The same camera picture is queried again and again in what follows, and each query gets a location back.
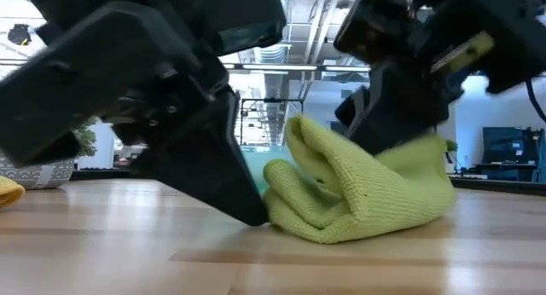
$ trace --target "table surface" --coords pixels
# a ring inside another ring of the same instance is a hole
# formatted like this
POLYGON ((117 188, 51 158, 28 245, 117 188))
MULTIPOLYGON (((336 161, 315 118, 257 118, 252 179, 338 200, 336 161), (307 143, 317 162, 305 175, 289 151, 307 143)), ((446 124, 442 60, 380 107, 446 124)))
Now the table surface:
POLYGON ((70 182, 0 211, 0 294, 544 294, 546 199, 459 193, 426 226, 321 246, 157 182, 70 182))

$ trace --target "potted plant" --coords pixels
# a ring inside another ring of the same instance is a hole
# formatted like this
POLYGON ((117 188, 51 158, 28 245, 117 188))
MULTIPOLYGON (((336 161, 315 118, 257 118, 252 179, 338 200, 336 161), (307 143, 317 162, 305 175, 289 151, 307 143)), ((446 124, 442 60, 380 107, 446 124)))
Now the potted plant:
MULTIPOLYGON (((94 121, 80 125, 73 130, 82 145, 78 157, 95 155, 95 132, 89 129, 94 121)), ((0 155, 0 176, 5 176, 26 189, 58 188, 70 180, 74 171, 74 159, 64 159, 47 165, 15 168, 8 159, 0 155)))
POLYGON ((450 139, 445 140, 445 146, 447 147, 447 151, 445 152, 445 158, 447 160, 447 163, 445 163, 445 172, 454 173, 456 170, 452 155, 457 151, 458 146, 456 142, 450 139))

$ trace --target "yellow-green cloth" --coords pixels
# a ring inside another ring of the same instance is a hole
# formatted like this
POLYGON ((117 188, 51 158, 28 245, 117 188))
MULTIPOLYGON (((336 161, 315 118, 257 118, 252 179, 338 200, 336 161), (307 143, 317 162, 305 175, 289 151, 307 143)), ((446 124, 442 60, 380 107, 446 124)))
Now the yellow-green cloth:
POLYGON ((25 189, 21 185, 0 176, 0 209, 16 203, 24 194, 25 189))
POLYGON ((375 158, 357 144, 299 115, 287 143, 309 181, 274 159, 264 168, 271 223, 323 244, 357 240, 429 223, 455 203, 445 174, 445 141, 431 134, 375 158))

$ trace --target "robotic arm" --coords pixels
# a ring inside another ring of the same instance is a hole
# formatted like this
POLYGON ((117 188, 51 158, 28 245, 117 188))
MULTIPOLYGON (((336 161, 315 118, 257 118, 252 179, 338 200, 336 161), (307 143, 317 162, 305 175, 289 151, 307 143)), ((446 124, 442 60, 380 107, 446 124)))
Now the robotic arm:
MULTIPOLYGON (((10 132, 0 148, 15 164, 73 157, 70 129, 98 116, 124 144, 148 146, 134 171, 249 225, 267 222, 234 138, 239 98, 218 57, 279 42, 280 0, 31 1, 48 21, 38 35, 49 47, 0 81, 0 131, 10 132)), ((357 0, 334 43, 373 67, 370 90, 336 113, 349 138, 380 153, 445 121, 472 72, 498 93, 544 71, 546 29, 535 8, 357 0), (424 5, 434 15, 423 22, 424 5)))

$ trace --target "cable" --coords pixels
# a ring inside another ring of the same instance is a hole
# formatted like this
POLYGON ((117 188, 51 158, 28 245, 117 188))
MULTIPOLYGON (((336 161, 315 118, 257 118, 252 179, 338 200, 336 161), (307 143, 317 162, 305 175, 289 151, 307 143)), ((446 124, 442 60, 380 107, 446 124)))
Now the cable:
POLYGON ((537 98, 535 96, 535 90, 532 88, 532 81, 530 79, 526 80, 526 86, 527 86, 527 94, 529 95, 529 100, 531 101, 531 104, 533 107, 535 107, 535 111, 538 113, 538 117, 543 120, 543 122, 546 123, 546 115, 543 112, 543 109, 538 104, 537 98))

